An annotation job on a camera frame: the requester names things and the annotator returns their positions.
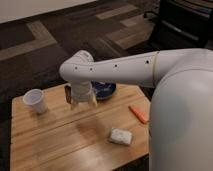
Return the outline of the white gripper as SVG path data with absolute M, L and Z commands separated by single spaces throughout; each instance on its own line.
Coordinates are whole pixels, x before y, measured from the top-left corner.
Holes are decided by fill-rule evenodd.
M 96 97 L 93 96 L 92 85 L 90 82 L 80 82 L 71 84 L 71 97 L 77 102 L 87 102 L 89 104 L 97 107 Z M 76 102 L 72 101 L 70 104 L 70 109 L 73 110 L 76 107 Z

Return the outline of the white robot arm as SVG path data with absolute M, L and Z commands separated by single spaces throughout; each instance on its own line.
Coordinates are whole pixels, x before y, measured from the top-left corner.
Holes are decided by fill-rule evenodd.
M 160 50 L 98 62 L 80 50 L 59 73 L 77 102 L 91 97 L 93 81 L 152 88 L 150 171 L 213 171 L 213 50 Z

